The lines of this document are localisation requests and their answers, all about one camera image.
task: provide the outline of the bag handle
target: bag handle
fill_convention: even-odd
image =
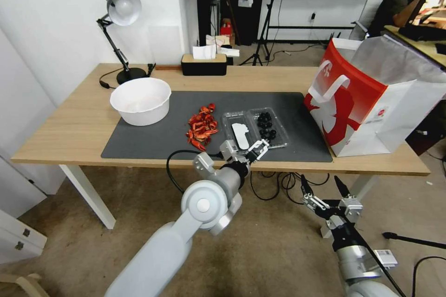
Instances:
[[[336,93],[336,91],[341,86],[348,87],[348,85],[350,84],[350,79],[346,75],[342,74],[331,84],[331,86],[327,89],[327,91],[324,94],[318,92],[315,88],[315,81],[316,81],[317,77],[319,76],[319,74],[327,66],[331,66],[331,62],[329,60],[324,60],[321,64],[321,66],[319,66],[319,69],[317,70],[316,76],[315,76],[310,88],[308,88],[308,93],[313,97],[313,99],[317,103],[325,103],[325,102],[330,101],[331,98],[333,97],[333,95]]]

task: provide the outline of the wooden chair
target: wooden chair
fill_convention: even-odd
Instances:
[[[26,277],[0,274],[0,283],[12,283],[19,285],[30,297],[50,297],[37,282],[42,277],[39,274],[29,274]]]

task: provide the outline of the white table leg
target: white table leg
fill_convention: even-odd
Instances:
[[[113,217],[110,210],[108,210],[107,206],[105,206],[105,203],[102,201],[96,190],[94,190],[92,184],[88,181],[84,172],[82,172],[82,169],[76,165],[59,166],[104,225],[108,229],[112,229],[115,226],[116,219]]]
[[[367,192],[378,182],[377,175],[359,175],[352,187],[350,193],[361,201]],[[328,228],[327,223],[324,223],[321,227],[321,235],[324,239],[332,237],[331,230]]]
[[[377,182],[377,175],[360,175],[350,188],[350,193],[361,201]]]

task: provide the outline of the desk lamp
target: desk lamp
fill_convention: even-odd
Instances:
[[[129,68],[127,58],[113,43],[107,32],[107,27],[113,23],[118,26],[129,26],[137,20],[139,13],[141,13],[141,0],[107,0],[107,14],[96,21],[110,42],[116,57],[118,57],[124,67],[116,76],[119,84],[132,79],[146,77],[147,73],[140,68]]]

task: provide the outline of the white bowl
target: white bowl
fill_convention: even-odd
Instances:
[[[131,125],[150,125],[169,112],[170,86],[151,77],[127,81],[114,90],[110,104]]]

